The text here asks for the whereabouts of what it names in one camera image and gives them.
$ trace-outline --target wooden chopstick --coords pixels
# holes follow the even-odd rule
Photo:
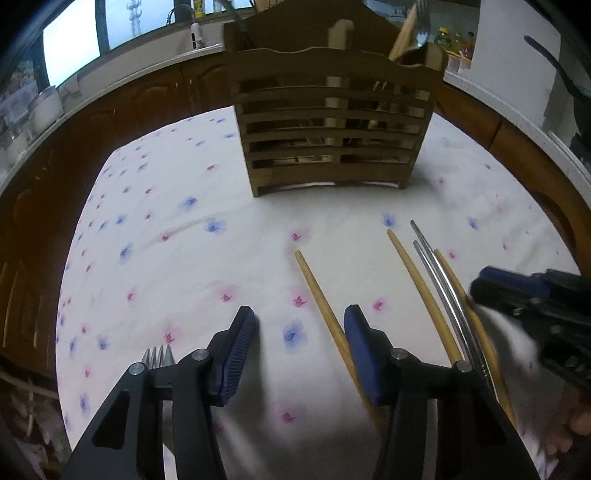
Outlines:
[[[513,414],[513,407],[511,406],[509,394],[507,393],[507,385],[505,384],[505,379],[503,378],[501,367],[499,366],[499,359],[496,355],[495,348],[492,346],[491,340],[488,338],[488,335],[486,334],[486,331],[482,326],[482,321],[480,320],[480,317],[474,311],[474,305],[471,299],[468,298],[468,295],[466,295],[466,291],[463,289],[462,284],[457,279],[452,268],[447,263],[447,260],[439,250],[435,250],[435,256],[439,260],[439,263],[441,264],[441,266],[445,270],[445,273],[452,282],[453,288],[456,289],[456,292],[458,293],[460,301],[462,302],[464,310],[466,312],[466,316],[468,317],[468,320],[472,324],[472,328],[474,328],[476,336],[478,337],[480,347],[482,348],[482,353],[484,353],[486,363],[488,364],[488,368],[491,372],[492,381],[495,384],[496,394],[499,398],[499,404],[505,411],[505,414],[507,415],[513,426],[517,428],[517,423],[515,422],[515,415]]]
[[[447,353],[447,357],[451,364],[454,364],[458,360],[464,360],[462,357],[462,353],[457,346],[456,339],[452,334],[452,331],[447,324],[445,317],[441,313],[439,306],[437,306],[437,302],[433,298],[431,294],[431,290],[427,287],[427,284],[423,280],[421,274],[418,272],[417,267],[414,265],[412,259],[408,256],[408,253],[400,243],[400,240],[394,235],[392,229],[388,229],[388,236],[394,248],[398,252],[402,263],[408,270],[410,277],[413,279],[413,282],[418,290],[419,295],[423,299],[423,303],[425,304],[429,315],[431,316],[431,320],[433,321],[433,325],[439,334],[439,338],[443,344],[443,348]]]
[[[310,288],[310,291],[312,292],[312,295],[314,296],[314,300],[318,305],[318,309],[322,314],[322,318],[324,319],[326,326],[329,328],[329,332],[333,340],[335,341],[340,356],[343,359],[343,362],[345,362],[345,366],[349,371],[349,375],[351,376],[351,379],[355,384],[355,388],[357,388],[357,392],[359,393],[361,400],[363,400],[363,404],[365,405],[365,408],[368,411],[372,422],[378,430],[378,433],[383,434],[385,428],[384,415],[382,414],[382,411],[380,409],[375,407],[369,401],[369,399],[365,396],[365,393],[361,389],[359,379],[357,378],[357,372],[355,371],[355,364],[353,363],[353,358],[351,357],[351,349],[349,348],[349,342],[347,341],[347,337],[345,336],[343,329],[340,327],[340,324],[336,319],[334,312],[330,308],[330,305],[326,300],[326,297],[322,293],[322,290],[320,289],[318,282],[314,278],[312,270],[310,270],[308,263],[306,263],[304,255],[302,255],[302,253],[299,250],[295,251],[295,259],[297,260],[297,263],[300,266],[300,270],[304,278],[306,279],[306,282],[308,284],[308,287]]]

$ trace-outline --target white container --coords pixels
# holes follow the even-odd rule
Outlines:
[[[64,114],[54,86],[47,87],[29,104],[29,120],[34,135],[40,135]]]
[[[22,154],[26,152],[27,147],[27,134],[25,132],[22,132],[17,137],[14,137],[14,140],[12,140],[12,143],[6,149],[6,155],[8,156],[9,163],[16,165],[21,159]]]

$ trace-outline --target wall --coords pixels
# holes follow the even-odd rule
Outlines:
[[[541,127],[556,71],[524,35],[558,56],[560,34],[524,0],[482,0],[472,68],[465,76]]]

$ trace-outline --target countertop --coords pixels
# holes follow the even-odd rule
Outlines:
[[[67,111],[63,117],[49,127],[43,134],[41,134],[27,149],[27,152],[21,157],[18,164],[13,167],[8,175],[2,180],[0,184],[0,196],[4,192],[6,185],[15,177],[16,173],[22,165],[31,157],[33,152],[66,120],[73,117],[84,107],[99,99],[103,95],[132,82],[144,75],[155,72],[156,70],[181,63],[182,61],[195,59],[212,53],[220,53],[225,50],[223,44],[213,45],[211,47],[201,48],[200,50],[189,51],[187,53],[175,56],[169,60],[151,65],[147,68],[139,70],[132,75],[129,75],[117,82],[111,84],[109,87],[101,90],[97,94],[87,98],[80,104],[76,105],[71,110]],[[560,168],[560,170],[573,183],[581,197],[585,200],[587,205],[591,207],[591,174],[586,170],[583,164],[564,146],[543,132],[538,126],[534,125],[529,119],[521,115],[515,108],[513,108],[506,101],[497,97],[494,93],[485,88],[471,82],[467,78],[452,72],[445,72],[444,81],[459,88],[460,90],[472,95],[474,98],[480,100],[488,107],[497,111],[504,118],[509,120],[512,124],[517,126],[525,135],[532,139]]]

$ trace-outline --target table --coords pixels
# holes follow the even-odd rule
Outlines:
[[[525,189],[437,115],[406,190],[311,187],[254,199],[233,108],[113,152],[80,216],[58,310],[58,387],[72,448],[147,348],[170,343],[178,360],[205,347],[245,304],[260,319],[260,347],[236,397],[214,409],[228,478],[370,478],[378,435],[293,252],[302,250],[340,321],[358,303],[394,346],[448,365],[386,235],[394,229],[427,279],[411,219],[466,288],[489,264],[577,272]],[[519,433],[544,477],[539,438],[561,382],[541,369],[515,323],[487,318]]]

